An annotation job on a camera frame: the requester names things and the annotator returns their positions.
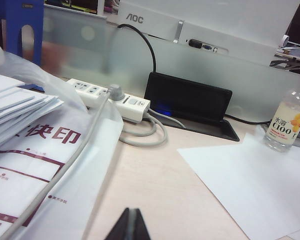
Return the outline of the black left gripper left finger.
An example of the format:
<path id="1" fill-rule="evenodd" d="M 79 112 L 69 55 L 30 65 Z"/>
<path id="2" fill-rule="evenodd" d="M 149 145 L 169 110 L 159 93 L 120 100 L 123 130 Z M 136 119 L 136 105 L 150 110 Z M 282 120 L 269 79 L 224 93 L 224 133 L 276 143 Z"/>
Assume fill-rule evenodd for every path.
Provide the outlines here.
<path id="1" fill-rule="evenodd" d="M 107 235 L 108 240 L 124 240 L 129 222 L 130 209 L 125 208 Z"/>

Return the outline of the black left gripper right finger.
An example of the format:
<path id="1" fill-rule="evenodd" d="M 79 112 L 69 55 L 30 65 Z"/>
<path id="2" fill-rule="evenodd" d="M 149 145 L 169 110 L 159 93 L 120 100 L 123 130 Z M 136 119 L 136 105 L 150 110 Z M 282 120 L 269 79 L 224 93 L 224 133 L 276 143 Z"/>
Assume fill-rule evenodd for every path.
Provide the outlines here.
<path id="1" fill-rule="evenodd" d="M 146 223 L 139 208 L 131 210 L 131 239 L 132 240 L 150 240 L 150 235 L 146 227 Z"/>

